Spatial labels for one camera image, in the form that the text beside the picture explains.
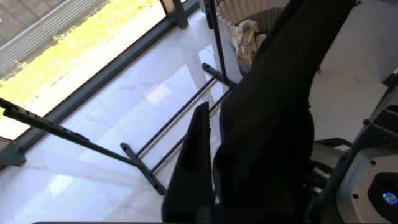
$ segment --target white tile floor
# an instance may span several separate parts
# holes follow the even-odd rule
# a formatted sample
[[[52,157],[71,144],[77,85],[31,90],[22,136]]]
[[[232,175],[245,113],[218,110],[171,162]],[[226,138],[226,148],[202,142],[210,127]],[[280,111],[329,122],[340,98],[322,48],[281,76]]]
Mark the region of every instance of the white tile floor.
[[[372,112],[386,89],[380,81],[398,66],[397,11],[374,0],[352,11],[313,83],[317,139],[352,141]],[[121,142],[140,149],[210,78],[201,63],[219,65],[204,14],[198,11],[189,21],[188,29],[170,32],[62,125],[120,154]],[[228,75],[238,81],[226,43],[224,51]],[[214,82],[195,104],[212,105],[225,91]],[[183,136],[192,108],[143,155],[150,168]],[[220,144],[218,111],[212,114],[211,130],[214,152]],[[23,166],[0,175],[0,223],[161,220],[162,197],[134,167],[52,136],[38,142],[27,158]],[[157,172],[166,186],[175,158]]]

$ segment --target trash bin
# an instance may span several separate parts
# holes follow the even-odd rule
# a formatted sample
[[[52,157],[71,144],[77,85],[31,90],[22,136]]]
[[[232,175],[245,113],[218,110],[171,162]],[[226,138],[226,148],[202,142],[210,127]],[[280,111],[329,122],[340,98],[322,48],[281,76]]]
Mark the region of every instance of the trash bin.
[[[289,0],[224,0],[218,4],[220,29],[235,53],[242,76],[250,70],[261,42]]]

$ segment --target black cloth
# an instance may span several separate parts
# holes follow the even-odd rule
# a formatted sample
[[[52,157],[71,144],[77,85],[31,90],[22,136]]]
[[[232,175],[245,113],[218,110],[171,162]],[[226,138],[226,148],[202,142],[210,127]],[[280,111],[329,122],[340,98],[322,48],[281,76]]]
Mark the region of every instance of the black cloth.
[[[288,19],[222,103],[213,180],[226,206],[300,213],[314,139],[310,87],[355,0],[291,1]]]

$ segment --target green grass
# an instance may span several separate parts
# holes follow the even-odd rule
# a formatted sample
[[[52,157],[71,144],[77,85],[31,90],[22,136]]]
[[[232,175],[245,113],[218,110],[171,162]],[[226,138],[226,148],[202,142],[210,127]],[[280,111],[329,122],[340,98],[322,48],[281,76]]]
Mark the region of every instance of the green grass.
[[[26,106],[57,80],[73,70],[93,50],[112,39],[136,14],[159,0],[110,0],[101,10],[69,32],[54,37],[56,44],[29,63],[20,63],[19,72],[0,80],[0,97]]]

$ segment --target blue glowing button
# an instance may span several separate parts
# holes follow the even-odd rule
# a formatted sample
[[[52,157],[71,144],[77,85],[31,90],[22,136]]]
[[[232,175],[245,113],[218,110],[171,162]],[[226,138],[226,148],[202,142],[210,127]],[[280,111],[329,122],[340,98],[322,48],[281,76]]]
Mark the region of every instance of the blue glowing button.
[[[386,193],[383,195],[384,200],[390,205],[395,205],[397,203],[397,196],[392,193]]]

